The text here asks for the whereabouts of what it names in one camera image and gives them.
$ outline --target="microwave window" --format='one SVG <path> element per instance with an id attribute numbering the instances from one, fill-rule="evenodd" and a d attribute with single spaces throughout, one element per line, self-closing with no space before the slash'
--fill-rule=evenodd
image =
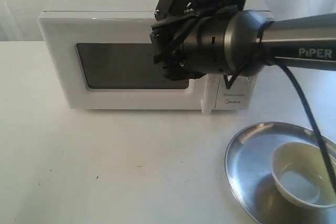
<path id="1" fill-rule="evenodd" d="M 91 89 L 186 89 L 188 80 L 170 81 L 154 65 L 151 44 L 77 44 Z"/>

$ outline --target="table surface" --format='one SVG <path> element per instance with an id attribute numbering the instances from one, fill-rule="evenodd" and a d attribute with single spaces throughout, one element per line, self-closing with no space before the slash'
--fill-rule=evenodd
<path id="1" fill-rule="evenodd" d="M 294 73 L 336 139 L 336 72 Z M 246 111 L 80 111 L 44 42 L 0 42 L 0 87 L 0 223 L 253 223 L 224 173 L 228 142 L 263 121 L 310 127 L 277 67 Z"/>

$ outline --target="white bowl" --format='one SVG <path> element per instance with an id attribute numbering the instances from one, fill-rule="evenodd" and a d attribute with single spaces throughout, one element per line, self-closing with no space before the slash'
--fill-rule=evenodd
<path id="1" fill-rule="evenodd" d="M 336 171 L 336 159 L 331 157 L 331 162 Z M 299 142 L 280 145 L 271 155 L 271 172 L 279 192 L 294 205 L 336 206 L 336 195 L 317 147 Z"/>

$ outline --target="microwave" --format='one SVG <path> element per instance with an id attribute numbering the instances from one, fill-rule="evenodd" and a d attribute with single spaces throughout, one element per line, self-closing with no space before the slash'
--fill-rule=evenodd
<path id="1" fill-rule="evenodd" d="M 149 36 L 157 2 L 53 0 L 46 7 L 38 23 L 69 106 L 203 113 L 248 108 L 256 77 L 239 77 L 230 90 L 216 74 L 163 77 Z"/>

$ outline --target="metal tray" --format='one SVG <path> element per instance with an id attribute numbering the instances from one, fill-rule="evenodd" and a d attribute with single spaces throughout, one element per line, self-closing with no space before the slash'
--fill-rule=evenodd
<path id="1" fill-rule="evenodd" d="M 324 139 L 329 153 L 336 157 L 336 144 Z M 275 187 L 270 155 L 287 142 L 317 145 L 311 130 L 278 122 L 252 125 L 231 140 L 225 154 L 225 172 L 235 198 L 257 223 L 335 224 L 336 208 L 299 208 L 283 198 Z"/>

